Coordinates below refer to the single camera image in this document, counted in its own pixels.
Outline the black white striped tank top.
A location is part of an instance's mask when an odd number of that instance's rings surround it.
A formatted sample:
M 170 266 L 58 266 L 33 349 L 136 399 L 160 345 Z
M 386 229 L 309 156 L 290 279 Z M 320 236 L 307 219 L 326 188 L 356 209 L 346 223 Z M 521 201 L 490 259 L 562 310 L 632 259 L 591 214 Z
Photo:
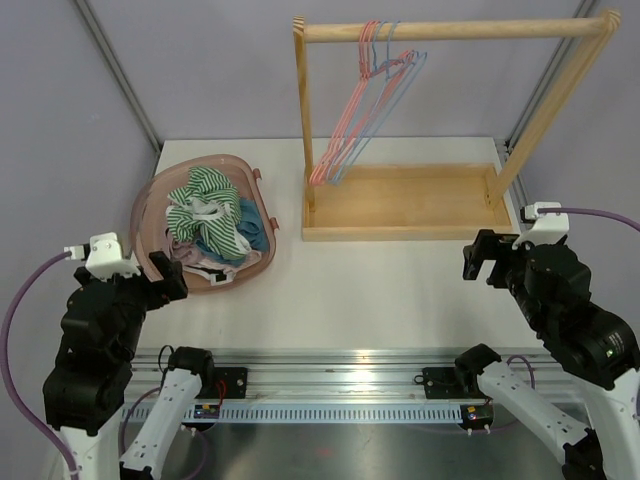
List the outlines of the black white striped tank top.
M 231 284 L 235 280 L 235 273 L 233 271 L 200 268 L 196 266 L 184 266 L 183 271 L 208 280 L 209 284 L 214 287 Z

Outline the green white striped tank top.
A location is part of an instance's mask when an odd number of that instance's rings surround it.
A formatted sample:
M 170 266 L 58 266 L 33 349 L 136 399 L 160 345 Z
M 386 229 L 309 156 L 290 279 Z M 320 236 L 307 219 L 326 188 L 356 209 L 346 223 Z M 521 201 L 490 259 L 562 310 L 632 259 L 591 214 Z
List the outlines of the green white striped tank top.
M 187 183 L 167 198 L 167 225 L 177 242 L 201 240 L 226 260 L 239 260 L 251 251 L 249 241 L 237 229 L 242 219 L 239 191 L 219 170 L 190 167 Z

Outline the teal blue tank top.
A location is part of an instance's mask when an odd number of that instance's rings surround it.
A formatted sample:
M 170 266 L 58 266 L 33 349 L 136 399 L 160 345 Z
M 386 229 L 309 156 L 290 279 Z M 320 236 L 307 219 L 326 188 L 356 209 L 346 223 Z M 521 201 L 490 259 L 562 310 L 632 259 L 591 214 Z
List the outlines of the teal blue tank top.
M 240 197 L 236 212 L 240 216 L 234 216 L 232 210 L 218 208 L 206 215 L 198 224 L 199 233 L 194 243 L 203 251 L 229 260 L 240 259 L 251 250 L 267 253 L 269 242 L 257 204 Z

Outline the mauve pink tank top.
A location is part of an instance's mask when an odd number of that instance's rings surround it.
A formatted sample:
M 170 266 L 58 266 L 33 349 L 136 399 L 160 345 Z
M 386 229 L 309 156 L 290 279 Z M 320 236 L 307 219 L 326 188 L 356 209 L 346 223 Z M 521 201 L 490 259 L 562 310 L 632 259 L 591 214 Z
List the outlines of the mauve pink tank top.
M 164 251 L 167 256 L 183 266 L 193 267 L 204 259 L 204 254 L 193 242 L 178 242 L 171 235 L 166 237 Z

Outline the red white striped tank top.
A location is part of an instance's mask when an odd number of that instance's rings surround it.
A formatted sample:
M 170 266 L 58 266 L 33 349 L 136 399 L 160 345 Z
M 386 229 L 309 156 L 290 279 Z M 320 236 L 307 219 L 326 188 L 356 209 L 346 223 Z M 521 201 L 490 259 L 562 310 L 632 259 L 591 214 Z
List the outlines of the red white striped tank top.
M 201 249 L 200 251 L 204 254 L 204 259 L 196 267 L 233 271 L 234 273 L 251 267 L 262 259 L 262 253 L 257 250 L 251 250 L 247 255 L 235 260 L 225 259 L 214 252 Z

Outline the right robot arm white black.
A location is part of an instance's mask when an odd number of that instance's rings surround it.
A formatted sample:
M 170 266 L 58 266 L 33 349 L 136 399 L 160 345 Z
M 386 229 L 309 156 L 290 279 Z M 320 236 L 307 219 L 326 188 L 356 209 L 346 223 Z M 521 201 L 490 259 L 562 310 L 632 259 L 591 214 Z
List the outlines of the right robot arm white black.
M 458 356 L 454 384 L 502 404 L 551 450 L 567 479 L 636 479 L 639 476 L 639 344 L 619 316 L 591 300 L 591 271 L 558 240 L 518 243 L 513 234 L 483 229 L 463 249 L 462 276 L 487 279 L 509 291 L 529 327 L 570 375 L 589 422 L 556 408 L 530 386 L 519 386 L 496 351 L 479 344 Z

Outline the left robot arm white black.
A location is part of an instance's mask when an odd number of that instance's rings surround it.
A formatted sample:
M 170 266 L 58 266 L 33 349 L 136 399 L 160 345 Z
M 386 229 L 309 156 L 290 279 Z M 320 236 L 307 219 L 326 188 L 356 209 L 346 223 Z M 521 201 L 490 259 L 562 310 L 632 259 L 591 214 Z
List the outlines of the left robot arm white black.
M 136 267 L 130 277 L 100 279 L 85 267 L 67 301 L 55 366 L 43 386 L 47 424 L 71 453 L 70 473 L 82 479 L 158 479 L 184 414 L 215 388 L 212 354 L 179 347 L 169 357 L 158 398 L 137 437 L 119 450 L 124 393 L 148 312 L 186 298 L 182 266 L 163 252 L 149 256 L 160 272 L 150 280 Z

